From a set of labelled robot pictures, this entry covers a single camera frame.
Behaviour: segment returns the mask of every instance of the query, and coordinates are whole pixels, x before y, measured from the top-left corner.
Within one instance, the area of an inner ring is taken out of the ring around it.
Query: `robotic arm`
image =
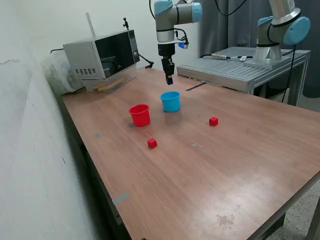
[[[309,18],[301,16],[301,10],[296,7],[294,0],[269,0],[269,3],[273,16],[258,21],[255,55],[252,60],[244,63],[246,66],[271,69],[274,63],[283,59],[280,44],[296,45],[310,30]],[[158,53],[162,56],[166,82],[171,85],[175,72],[172,61],[172,55],[176,52],[175,44],[181,44],[183,48],[187,48],[189,44],[187,36],[185,42],[182,38],[175,39],[174,25],[199,22],[202,18],[202,6],[193,0],[180,0],[176,5],[172,0],[157,0],[154,3],[154,13]]]
[[[175,25],[199,22],[202,18],[202,6],[198,2],[174,5],[172,0],[157,0],[154,3],[158,53],[162,56],[162,67],[168,85],[173,84],[172,75],[175,64],[172,55],[176,53],[175,44],[188,48],[188,38],[175,39]]]
[[[301,10],[294,0],[269,0],[273,16],[258,21],[256,51],[247,66],[271,68],[283,57],[280,44],[296,45],[301,42],[310,30],[310,20],[301,16]]]

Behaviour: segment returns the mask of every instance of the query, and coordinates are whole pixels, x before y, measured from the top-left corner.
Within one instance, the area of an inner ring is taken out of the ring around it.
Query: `metal workbench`
[[[216,54],[234,56],[253,56],[255,48],[229,47]],[[282,54],[292,57],[289,49],[282,49]],[[293,70],[290,81],[288,104],[299,106],[305,84],[306,72],[311,51],[296,50],[293,62]],[[177,67],[180,76],[197,79],[206,83],[231,88],[240,92],[254,94],[255,88],[271,81],[272,79],[288,72],[291,67],[291,59],[283,61],[273,69],[264,69],[254,66],[245,66],[238,60],[213,59],[211,56],[198,58],[189,63]]]

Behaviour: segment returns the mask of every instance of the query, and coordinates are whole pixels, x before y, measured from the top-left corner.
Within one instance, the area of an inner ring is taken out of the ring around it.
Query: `red cup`
[[[136,127],[143,127],[150,123],[149,106],[147,104],[135,105],[130,108],[129,113]]]

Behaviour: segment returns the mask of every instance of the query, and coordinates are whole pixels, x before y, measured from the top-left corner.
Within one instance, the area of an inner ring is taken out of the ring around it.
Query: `gray curtain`
[[[218,0],[221,12],[230,13],[243,0]],[[256,47],[257,23],[260,18],[272,15],[269,0],[248,0],[238,11],[231,16],[223,16],[218,12],[214,0],[200,0],[203,8],[203,19],[200,24],[200,55],[211,54],[228,47]],[[295,5],[301,9],[302,15],[310,18],[311,30],[306,39],[297,45],[299,50],[311,50],[311,59],[308,65],[306,82],[303,94],[306,97],[320,97],[320,76],[318,61],[320,35],[317,10],[320,1],[295,0]],[[292,46],[283,45],[282,48],[292,49]],[[285,88],[287,75],[272,81],[271,88]]]

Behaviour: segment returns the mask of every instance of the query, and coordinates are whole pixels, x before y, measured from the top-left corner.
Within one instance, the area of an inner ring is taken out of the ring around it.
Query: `blue cup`
[[[180,109],[180,93],[178,91],[165,92],[160,98],[165,112],[173,113]]]

